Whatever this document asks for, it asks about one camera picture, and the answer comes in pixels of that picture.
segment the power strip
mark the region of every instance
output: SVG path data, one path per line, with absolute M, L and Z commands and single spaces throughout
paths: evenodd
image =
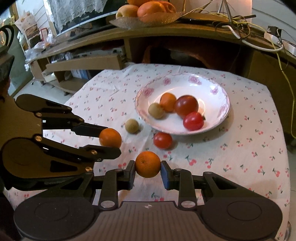
M 283 45 L 287 51 L 289 51 L 292 55 L 296 56 L 296 47 L 295 46 L 288 43 L 286 40 L 283 40 Z
M 272 41 L 275 45 L 277 46 L 281 46 L 281 43 L 279 41 L 279 39 L 272 35 L 272 34 L 269 34 L 267 32 L 264 33 L 264 38 L 267 39 L 268 41 Z M 286 40 L 283 40 L 283 45 L 284 45 L 284 48 L 289 51 L 292 55 L 296 56 L 296 47 L 293 46 L 292 44 L 288 43 Z
M 276 36 L 269 34 L 268 32 L 265 32 L 264 38 L 270 42 L 273 42 L 275 45 L 281 47 L 281 42 L 279 41 L 279 39 Z

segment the tablecloth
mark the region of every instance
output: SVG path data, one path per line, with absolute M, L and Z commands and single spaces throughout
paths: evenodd
M 153 145 L 156 130 L 140 120 L 135 111 L 135 97 L 150 80 L 168 73 L 184 72 L 203 75 L 223 86 L 229 95 L 230 112 L 217 128 L 194 136 L 173 136 L 174 148 L 160 150 Z M 283 212 L 282 226 L 276 239 L 284 239 L 290 204 L 289 164 L 280 119 L 266 86 L 228 72 L 135 64 L 123 70 L 102 71 L 66 105 L 86 122 L 114 128 L 121 134 L 121 156 L 96 163 L 95 175 L 104 175 L 114 168 L 124 169 L 129 160 L 135 160 L 145 150 L 155 152 L 172 169 L 184 168 L 193 175 L 213 171 L 275 201 Z M 124 125 L 130 118 L 139 121 L 141 131 L 138 134 L 126 132 Z M 44 137 L 73 147 L 99 145 L 98 138 L 77 136 L 70 130 L 44 131 Z M 12 188 L 5 194 L 15 208 L 38 192 L 21 192 Z M 100 190 L 94 203 L 98 202 L 99 194 Z M 196 197 L 198 205 L 203 204 L 200 190 L 196 190 Z M 119 203 L 123 200 L 177 201 L 178 191 L 166 191 L 160 173 L 154 178 L 142 178 L 136 174 L 133 189 L 119 192 Z

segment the plastic bag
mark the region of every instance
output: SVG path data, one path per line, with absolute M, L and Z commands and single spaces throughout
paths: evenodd
M 42 41 L 37 43 L 33 48 L 25 51 L 26 60 L 25 63 L 29 64 L 34 58 L 41 54 L 41 52 L 46 48 L 46 42 Z
M 46 41 L 50 44 L 50 45 L 56 45 L 56 39 L 52 34 L 51 29 L 48 32 L 48 36 L 46 38 Z
M 66 54 L 65 53 L 56 54 L 56 55 L 54 55 L 52 57 L 52 64 L 56 63 L 56 62 L 63 61 L 63 60 L 66 60 Z
M 67 52 L 65 57 L 66 57 L 66 60 L 71 60 L 71 59 L 73 59 L 73 54 L 70 52 Z
M 30 69 L 29 64 L 25 64 L 25 69 L 26 69 L 27 72 L 29 71 L 29 69 Z

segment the white plate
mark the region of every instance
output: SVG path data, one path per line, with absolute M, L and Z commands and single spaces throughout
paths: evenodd
M 183 95 L 194 96 L 199 104 L 198 112 L 205 116 L 204 126 L 197 131 L 188 131 L 176 113 L 167 113 L 156 120 L 148 114 L 148 107 L 160 97 L 170 92 L 179 98 Z M 226 118 L 230 103 L 226 91 L 215 81 L 195 74 L 169 74 L 150 81 L 136 96 L 136 111 L 151 127 L 173 135 L 193 135 L 211 130 Z

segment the black mechanical claw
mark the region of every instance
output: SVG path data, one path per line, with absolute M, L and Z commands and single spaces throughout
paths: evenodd
M 6 189 L 47 189 L 92 169 L 95 162 L 121 155 L 119 148 L 86 145 L 77 149 L 44 138 L 44 129 L 70 129 L 77 135 L 99 137 L 107 128 L 85 123 L 70 107 L 29 94 L 19 96 L 16 104 L 34 114 L 27 116 L 33 123 L 36 118 L 42 121 L 37 121 L 38 128 L 25 131 L 31 138 L 14 135 L 0 146 L 0 175 Z
M 212 172 L 192 176 L 172 170 L 166 161 L 161 176 L 167 190 L 179 190 L 178 206 L 173 201 L 119 205 L 118 191 L 133 187 L 135 164 L 130 161 L 125 170 L 97 177 L 87 172 L 25 200 L 16 208 L 15 223 L 24 241 L 133 241 L 143 235 L 154 240 L 274 241 L 282 213 L 273 201 Z M 197 188 L 205 202 L 201 206 Z M 97 189 L 99 202 L 92 205 Z
M 70 129 L 76 135 L 99 137 L 101 131 L 107 128 L 85 123 L 81 117 L 72 113 L 71 107 L 38 96 L 20 95 L 16 104 L 19 108 L 32 112 L 37 118 L 42 119 L 43 130 Z

